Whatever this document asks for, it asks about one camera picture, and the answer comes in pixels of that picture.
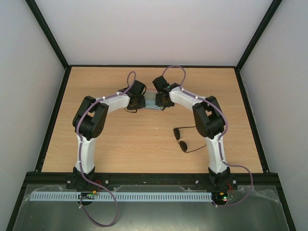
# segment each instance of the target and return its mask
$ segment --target gray wall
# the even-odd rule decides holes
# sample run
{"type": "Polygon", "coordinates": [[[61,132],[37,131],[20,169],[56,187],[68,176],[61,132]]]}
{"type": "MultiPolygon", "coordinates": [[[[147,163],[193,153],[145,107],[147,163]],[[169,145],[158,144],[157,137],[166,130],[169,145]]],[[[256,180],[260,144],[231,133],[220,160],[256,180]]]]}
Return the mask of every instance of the gray wall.
{"type": "Polygon", "coordinates": [[[236,65],[271,0],[36,0],[70,64],[236,65]]]}
{"type": "Polygon", "coordinates": [[[242,69],[270,170],[308,227],[308,1],[284,0],[242,69]]]}
{"type": "Polygon", "coordinates": [[[34,170],[64,73],[24,0],[0,1],[0,73],[3,231],[26,172],[34,170]]]}

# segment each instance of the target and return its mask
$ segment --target light wood surface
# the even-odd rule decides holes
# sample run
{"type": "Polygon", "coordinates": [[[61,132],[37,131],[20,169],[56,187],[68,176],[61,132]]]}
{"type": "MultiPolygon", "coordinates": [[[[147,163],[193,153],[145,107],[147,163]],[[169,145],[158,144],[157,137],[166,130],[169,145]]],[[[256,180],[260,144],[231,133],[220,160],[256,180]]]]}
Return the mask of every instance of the light wood surface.
{"type": "MultiPolygon", "coordinates": [[[[135,70],[137,80],[154,89],[152,81],[164,68],[73,67],[47,151],[43,172],[71,172],[77,160],[77,137],[72,121],[85,96],[102,97],[126,86],[127,74],[135,70]]],[[[232,68],[186,68],[183,87],[201,96],[214,95],[229,122],[224,137],[227,161],[262,172],[256,146],[232,68]]],[[[169,69],[165,78],[180,83],[180,69],[169,69]]],[[[109,173],[207,173],[206,148],[184,153],[173,128],[194,126],[193,113],[181,105],[165,111],[124,109],[107,116],[95,148],[95,171],[109,173]]],[[[195,128],[181,130],[188,151],[205,143],[195,128]]],[[[231,172],[245,172],[231,168],[231,172]]]]}

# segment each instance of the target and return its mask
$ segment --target table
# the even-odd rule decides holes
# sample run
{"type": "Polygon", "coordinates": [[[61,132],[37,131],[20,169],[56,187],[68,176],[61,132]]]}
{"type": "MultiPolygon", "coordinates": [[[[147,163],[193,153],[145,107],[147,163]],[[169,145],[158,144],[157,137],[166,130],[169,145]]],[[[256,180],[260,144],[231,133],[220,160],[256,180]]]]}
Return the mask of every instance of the table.
{"type": "MultiPolygon", "coordinates": [[[[130,71],[137,80],[154,89],[152,81],[164,68],[149,67],[72,67],[62,104],[53,130],[42,172],[71,172],[77,160],[77,137],[73,118],[85,96],[102,97],[126,86],[130,71]]],[[[252,172],[262,168],[233,68],[186,68],[183,87],[201,96],[214,95],[229,122],[224,137],[227,161],[252,172]]],[[[180,69],[169,69],[165,78],[180,83],[180,69]]],[[[203,148],[184,153],[173,135],[173,128],[194,126],[193,113],[181,105],[164,111],[123,110],[107,116],[104,130],[95,148],[95,171],[113,173],[207,173],[208,153],[203,148]]],[[[205,143],[195,128],[181,130],[188,150],[205,143]]],[[[231,168],[232,173],[246,172],[231,168]]]]}

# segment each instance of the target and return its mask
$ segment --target glass surface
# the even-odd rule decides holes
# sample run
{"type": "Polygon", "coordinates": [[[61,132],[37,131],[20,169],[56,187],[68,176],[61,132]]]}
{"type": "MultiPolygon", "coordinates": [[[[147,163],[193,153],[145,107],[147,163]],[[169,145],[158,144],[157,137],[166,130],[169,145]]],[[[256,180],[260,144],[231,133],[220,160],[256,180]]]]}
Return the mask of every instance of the glass surface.
{"type": "MultiPolygon", "coordinates": [[[[27,193],[43,186],[29,185],[27,193]]],[[[241,198],[247,186],[235,191],[241,198]]],[[[62,191],[49,186],[38,191],[62,191]]],[[[122,186],[118,192],[184,192],[179,186],[122,186]]],[[[85,231],[102,230],[93,225],[76,202],[29,201],[20,208],[14,230],[22,231],[85,231]]],[[[116,209],[113,202],[94,202],[86,209],[103,224],[110,223],[116,209]]],[[[255,186],[255,191],[243,203],[215,208],[211,203],[197,202],[120,202],[118,222],[108,228],[118,230],[156,231],[286,231],[288,226],[277,197],[275,186],[255,186]]]]}

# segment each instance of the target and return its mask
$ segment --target sunglasses lens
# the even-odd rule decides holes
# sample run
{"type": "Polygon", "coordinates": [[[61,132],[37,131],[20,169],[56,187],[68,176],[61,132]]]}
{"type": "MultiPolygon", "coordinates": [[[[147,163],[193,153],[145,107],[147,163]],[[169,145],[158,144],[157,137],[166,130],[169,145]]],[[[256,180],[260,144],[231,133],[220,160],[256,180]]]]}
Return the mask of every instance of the sunglasses lens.
{"type": "Polygon", "coordinates": [[[173,129],[173,134],[177,140],[180,139],[180,130],[178,128],[173,129]]]}
{"type": "Polygon", "coordinates": [[[187,144],[184,141],[180,141],[179,144],[180,144],[182,151],[186,152],[187,151],[187,144]]]}

